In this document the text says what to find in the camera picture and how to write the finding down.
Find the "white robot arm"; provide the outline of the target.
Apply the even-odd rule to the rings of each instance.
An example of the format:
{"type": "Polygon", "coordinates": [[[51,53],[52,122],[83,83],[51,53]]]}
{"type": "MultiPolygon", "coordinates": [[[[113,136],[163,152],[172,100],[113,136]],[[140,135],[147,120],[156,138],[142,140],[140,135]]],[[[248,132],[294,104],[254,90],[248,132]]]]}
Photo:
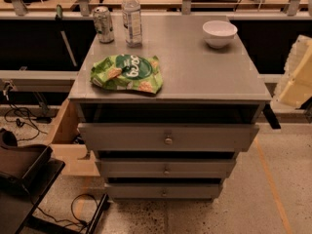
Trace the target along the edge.
{"type": "Polygon", "coordinates": [[[274,99],[299,108],[312,97],[312,38],[299,35],[292,44],[274,99]]]}

